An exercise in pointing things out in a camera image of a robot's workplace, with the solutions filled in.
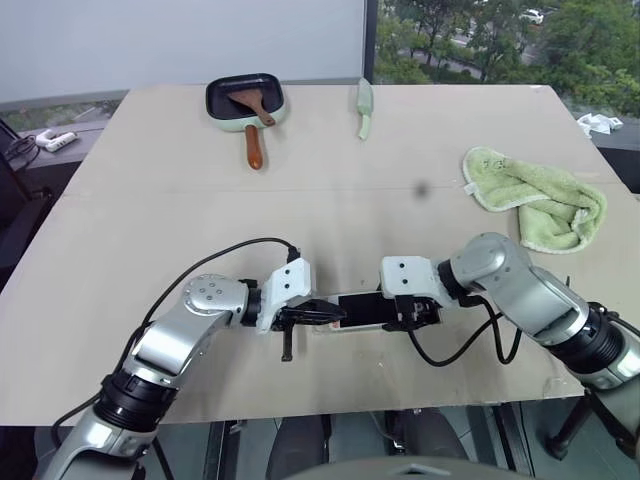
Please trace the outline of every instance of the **wooden spatula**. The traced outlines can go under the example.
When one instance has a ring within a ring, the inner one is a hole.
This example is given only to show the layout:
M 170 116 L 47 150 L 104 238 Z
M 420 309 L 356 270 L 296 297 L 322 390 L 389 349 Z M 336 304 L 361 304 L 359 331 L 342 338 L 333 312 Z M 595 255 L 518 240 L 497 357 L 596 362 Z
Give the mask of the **wooden spatula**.
M 228 97 L 234 102 L 241 103 L 242 105 L 249 107 L 256 112 L 256 115 L 260 118 L 260 121 L 267 127 L 275 125 L 276 121 L 273 117 L 262 107 L 262 90 L 259 88 L 250 88 L 248 90 L 238 90 L 237 92 L 231 92 Z

